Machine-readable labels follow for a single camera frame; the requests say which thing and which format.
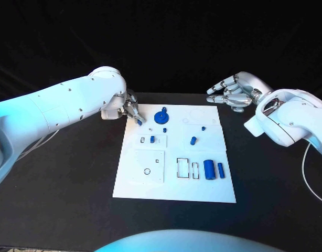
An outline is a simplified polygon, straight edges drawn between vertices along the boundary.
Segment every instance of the cable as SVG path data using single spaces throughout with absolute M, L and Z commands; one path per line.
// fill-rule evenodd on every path
M 42 141 L 45 140 L 46 136 L 43 138 L 40 138 L 40 140 L 33 145 L 33 147 L 24 153 L 22 153 L 22 155 L 19 156 L 16 161 L 19 161 L 34 149 L 37 149 L 40 146 L 43 146 L 47 143 L 47 141 L 53 138 L 53 136 L 56 135 L 57 132 L 59 132 L 59 130 L 56 130 L 56 132 L 52 134 L 52 136 L 46 139 L 46 141 L 43 143 L 42 143 Z
M 311 147 L 311 143 L 306 147 L 306 151 L 305 151 L 305 155 L 303 155 L 303 160 L 302 160 L 302 176 L 303 176 L 303 180 L 305 180 L 305 183 L 306 183 L 306 186 L 311 190 L 311 192 L 313 193 L 313 195 L 316 196 L 316 198 L 322 201 L 322 198 L 316 195 L 316 193 L 312 191 L 312 188 L 311 188 L 311 185 L 309 183 L 306 182 L 306 177 L 305 177 L 305 159 L 306 159 L 306 152 L 309 151 L 309 147 Z

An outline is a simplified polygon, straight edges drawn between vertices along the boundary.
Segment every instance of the black table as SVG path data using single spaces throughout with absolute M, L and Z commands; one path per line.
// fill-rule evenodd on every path
M 213 105 L 201 94 L 139 93 L 139 103 Z M 95 250 L 160 229 L 236 235 L 286 251 L 322 251 L 322 202 L 303 183 L 306 142 L 285 148 L 253 137 L 253 115 L 220 105 L 237 203 L 112 198 L 125 117 L 96 114 L 62 129 L 14 165 L 0 184 L 0 246 Z M 322 156 L 311 148 L 306 178 L 322 196 Z

